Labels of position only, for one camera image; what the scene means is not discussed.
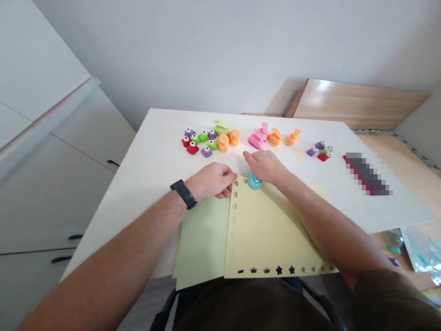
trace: watch strap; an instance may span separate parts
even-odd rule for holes
[[[187,186],[185,186],[182,179],[178,180],[174,184],[171,184],[170,188],[175,190],[181,196],[189,210],[196,206],[197,202],[194,199],[193,194],[188,190]]]

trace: cabinet door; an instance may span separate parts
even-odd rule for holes
[[[0,102],[0,149],[32,124]]]
[[[15,330],[58,284],[73,249],[0,256],[0,330]]]
[[[118,167],[107,161],[120,165],[136,135],[100,88],[89,95],[52,134],[113,171]]]
[[[0,254],[75,247],[114,172],[49,135],[0,182]]]
[[[31,0],[0,4],[0,100],[35,121],[89,73]]]

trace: white table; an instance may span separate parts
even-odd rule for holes
[[[239,129],[239,147],[230,146],[225,154],[214,151],[209,158],[204,158],[200,151],[196,155],[187,153],[181,142],[184,129],[191,128],[199,134],[212,129],[214,120],[223,121],[230,130]],[[274,148],[266,142],[265,149],[272,150],[305,183],[324,186],[329,202],[367,233],[433,219],[343,122],[150,109],[63,278],[168,192],[169,186],[177,180],[185,180],[191,173],[213,161],[229,165],[234,172],[248,173],[249,167],[242,152],[256,151],[248,144],[248,138],[260,128],[263,121],[268,122],[269,128],[278,128],[283,139],[296,128],[303,131],[292,147],[282,144]],[[326,162],[305,153],[319,140],[324,140],[326,146],[334,147],[332,157]],[[303,154],[303,164],[297,160],[295,151]],[[366,196],[346,169],[343,155],[347,152],[359,152],[369,158],[386,184],[390,185],[393,195]],[[173,273],[179,233],[180,228],[161,255],[153,277]]]

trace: plastic bag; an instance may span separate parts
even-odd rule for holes
[[[441,244],[428,238],[415,225],[401,228],[401,234],[413,269],[430,272],[433,282],[441,286]]]

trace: left hand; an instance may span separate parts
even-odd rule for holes
[[[197,202],[212,196],[223,199],[231,197],[232,183],[236,179],[237,174],[229,166],[213,162],[187,179],[185,186]]]

